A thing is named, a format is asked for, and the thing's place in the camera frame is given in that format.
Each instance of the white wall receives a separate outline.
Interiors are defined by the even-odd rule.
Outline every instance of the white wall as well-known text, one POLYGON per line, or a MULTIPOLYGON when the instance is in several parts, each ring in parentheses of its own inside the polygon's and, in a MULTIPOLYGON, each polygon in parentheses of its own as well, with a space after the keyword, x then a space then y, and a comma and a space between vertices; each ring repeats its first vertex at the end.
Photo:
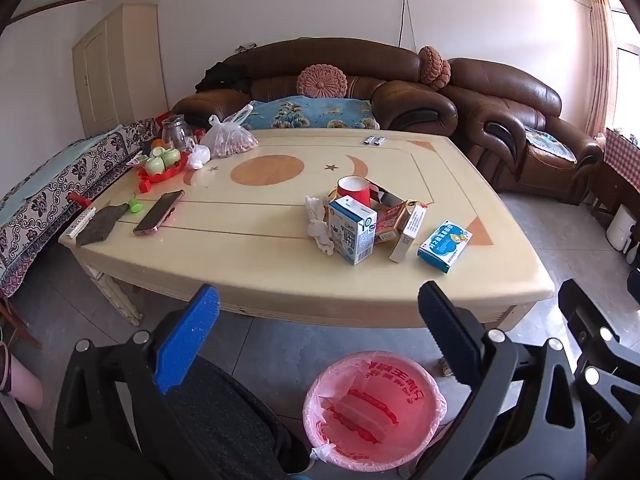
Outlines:
POLYGON ((586 126, 588 0, 409 2, 418 45, 432 44, 447 58, 486 59, 529 72, 560 94, 562 118, 586 126))
POLYGON ((100 1, 45 10, 0 36, 0 196, 84 137, 71 47, 100 19, 100 1))
MULTIPOLYGON (((193 92, 204 71, 241 43, 349 36, 397 44, 402 0, 102 0, 157 3, 169 105, 193 92)), ((446 57, 512 64, 555 88, 563 117, 586 123, 591 73, 588 0, 409 0, 415 44, 446 57)), ((414 48, 405 19, 402 46, 414 48)))
MULTIPOLYGON (((239 44, 300 36, 346 36, 398 44, 402 8, 402 0, 102 1, 105 14, 120 3, 158 4, 169 106, 193 93, 205 70, 233 54, 239 44)), ((404 40, 403 46, 413 48, 410 33, 404 40)))

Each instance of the red checkered tablecloth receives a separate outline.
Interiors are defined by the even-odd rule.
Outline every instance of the red checkered tablecloth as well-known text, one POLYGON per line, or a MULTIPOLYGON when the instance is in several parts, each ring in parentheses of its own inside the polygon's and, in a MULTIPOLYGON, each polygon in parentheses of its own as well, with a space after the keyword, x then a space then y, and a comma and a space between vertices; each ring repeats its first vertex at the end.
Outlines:
POLYGON ((640 192, 640 148, 616 132, 607 132, 604 161, 640 192))

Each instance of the window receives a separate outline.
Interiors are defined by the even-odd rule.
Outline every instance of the window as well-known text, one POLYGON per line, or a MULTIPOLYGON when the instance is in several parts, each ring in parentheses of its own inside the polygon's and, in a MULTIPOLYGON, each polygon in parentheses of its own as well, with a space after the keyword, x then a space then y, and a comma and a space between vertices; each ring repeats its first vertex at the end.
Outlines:
POLYGON ((640 33, 620 4, 609 0, 618 47, 618 97, 613 127, 640 137, 640 33))

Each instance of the pink knitted cushion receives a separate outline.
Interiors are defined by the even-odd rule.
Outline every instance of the pink knitted cushion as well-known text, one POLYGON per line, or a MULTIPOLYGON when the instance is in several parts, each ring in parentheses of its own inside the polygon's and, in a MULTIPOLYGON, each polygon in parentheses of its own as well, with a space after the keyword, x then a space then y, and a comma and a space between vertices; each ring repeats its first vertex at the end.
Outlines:
POLYGON ((418 52, 420 57, 420 82, 430 85, 442 72, 442 56, 432 46, 424 46, 418 52))
POLYGON ((308 66, 298 76, 298 93, 306 97, 344 97, 347 76, 333 65, 308 66))
POLYGON ((442 59, 440 53, 432 46, 424 46, 418 52, 420 57, 420 82, 438 91, 444 88, 451 79, 451 65, 442 59))
POLYGON ((429 88, 437 92, 449 83, 449 79, 451 79, 451 65, 449 61, 444 60, 442 62, 442 72, 440 72, 440 75, 429 85, 429 88))

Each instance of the beige table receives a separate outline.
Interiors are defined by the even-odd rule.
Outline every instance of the beige table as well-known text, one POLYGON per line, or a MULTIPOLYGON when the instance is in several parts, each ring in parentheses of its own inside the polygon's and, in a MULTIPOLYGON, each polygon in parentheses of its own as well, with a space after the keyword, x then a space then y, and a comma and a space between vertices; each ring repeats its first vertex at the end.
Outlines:
MULTIPOLYGON (((223 308, 251 316, 361 327, 421 327, 416 297, 436 280, 452 302, 482 322, 508 330, 554 284, 515 220, 476 169, 446 137, 363 130, 265 130, 250 152, 212 160, 137 193, 145 209, 126 213, 104 242, 71 248, 96 285, 133 324, 142 318, 111 279, 188 300, 215 285, 223 308), (326 195, 338 178, 359 174, 405 199, 429 204, 402 264, 382 244, 357 266, 326 256, 306 234, 305 196, 326 195), (156 234, 132 230, 162 193, 184 189, 156 234), (416 256, 445 219, 474 236, 448 274, 416 256)), ((95 205, 118 205, 137 192, 130 171, 95 205)))

